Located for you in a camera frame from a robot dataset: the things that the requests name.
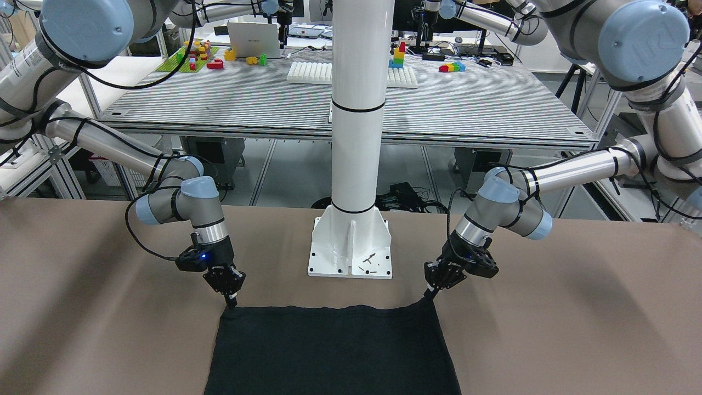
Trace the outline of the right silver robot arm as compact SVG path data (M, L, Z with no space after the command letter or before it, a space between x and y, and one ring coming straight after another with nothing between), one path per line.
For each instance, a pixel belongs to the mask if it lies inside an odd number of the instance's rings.
M126 210L143 223L190 222L191 246L168 257L183 272L202 273L234 308L246 273L235 265L216 182L202 160L170 155L93 119L58 95L81 75L91 75L132 43L152 38L167 19L195 30L198 1L40 1L38 31L2 70L2 152L35 133L113 161L148 180Z

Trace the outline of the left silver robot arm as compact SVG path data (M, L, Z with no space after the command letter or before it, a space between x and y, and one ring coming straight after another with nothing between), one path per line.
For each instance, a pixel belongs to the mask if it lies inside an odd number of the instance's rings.
M468 275L492 278L499 269L489 253L497 228L531 240L545 238L552 217L541 196L552 190L616 177L640 175L653 206L664 205L651 180L673 190L700 219L700 113L684 80L681 61L691 29L687 13L665 1L511 1L512 20L488 15L466 1L443 1L442 18L451 16L501 33L520 46L534 45L551 33L572 66L592 64L637 113L645 133L614 138L604 133L616 103L610 103L595 128L592 150L537 167L503 165L489 170L463 217L447 229L434 262L424 264L424 297L432 300Z

